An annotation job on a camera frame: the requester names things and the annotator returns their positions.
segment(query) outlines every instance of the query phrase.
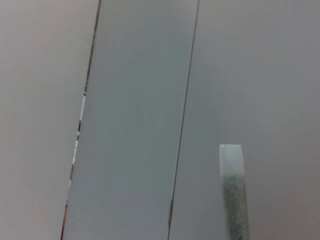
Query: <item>gray surface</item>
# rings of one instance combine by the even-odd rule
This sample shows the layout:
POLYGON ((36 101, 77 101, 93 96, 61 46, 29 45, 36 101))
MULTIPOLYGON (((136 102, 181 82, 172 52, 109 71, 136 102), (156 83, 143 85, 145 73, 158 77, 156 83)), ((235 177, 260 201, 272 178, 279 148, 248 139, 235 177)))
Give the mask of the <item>gray surface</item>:
POLYGON ((165 240, 197 0, 103 0, 65 240, 165 240))
POLYGON ((0 239, 59 240, 96 0, 0 1, 0 239))
POLYGON ((201 0, 170 240, 225 240, 219 144, 241 144, 250 239, 320 236, 320 1, 201 0))

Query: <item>gray wall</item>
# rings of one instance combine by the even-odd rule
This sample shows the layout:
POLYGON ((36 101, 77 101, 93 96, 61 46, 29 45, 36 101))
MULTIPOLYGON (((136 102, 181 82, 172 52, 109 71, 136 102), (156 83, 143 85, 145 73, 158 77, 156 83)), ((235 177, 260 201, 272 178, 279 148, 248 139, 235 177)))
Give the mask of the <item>gray wall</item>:
POLYGON ((250 239, 320 235, 320 1, 201 0, 170 240, 225 240, 219 144, 241 144, 250 239))
POLYGON ((97 3, 0 1, 0 239, 60 239, 97 3))
POLYGON ((103 0, 65 240, 164 240, 196 0, 103 0))

